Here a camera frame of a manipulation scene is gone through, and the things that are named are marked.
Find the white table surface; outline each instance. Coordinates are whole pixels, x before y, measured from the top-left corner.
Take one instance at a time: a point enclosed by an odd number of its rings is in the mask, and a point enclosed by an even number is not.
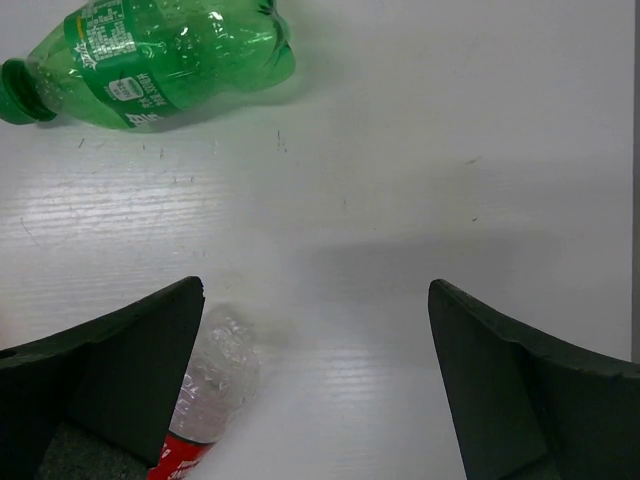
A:
[[[6,1],[0,56],[78,5]],[[194,480],[462,479],[432,279],[630,354],[634,2],[281,11],[299,71],[253,105],[155,135],[0,126],[0,347],[199,275],[265,368]]]

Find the crushed plastic bottle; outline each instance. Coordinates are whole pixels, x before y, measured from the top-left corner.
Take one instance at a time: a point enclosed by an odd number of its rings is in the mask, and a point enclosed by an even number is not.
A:
[[[70,115],[106,128],[151,124],[295,69],[275,0],[95,0],[0,71],[0,118]]]
[[[251,326],[227,305],[202,322],[158,466],[148,480],[184,478],[255,394],[258,359]]]

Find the green bottle cap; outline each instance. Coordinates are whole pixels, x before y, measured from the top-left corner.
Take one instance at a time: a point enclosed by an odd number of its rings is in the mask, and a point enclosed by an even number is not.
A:
[[[0,118],[14,125],[27,125],[55,117],[42,105],[24,62],[15,58],[4,62],[0,67]]]

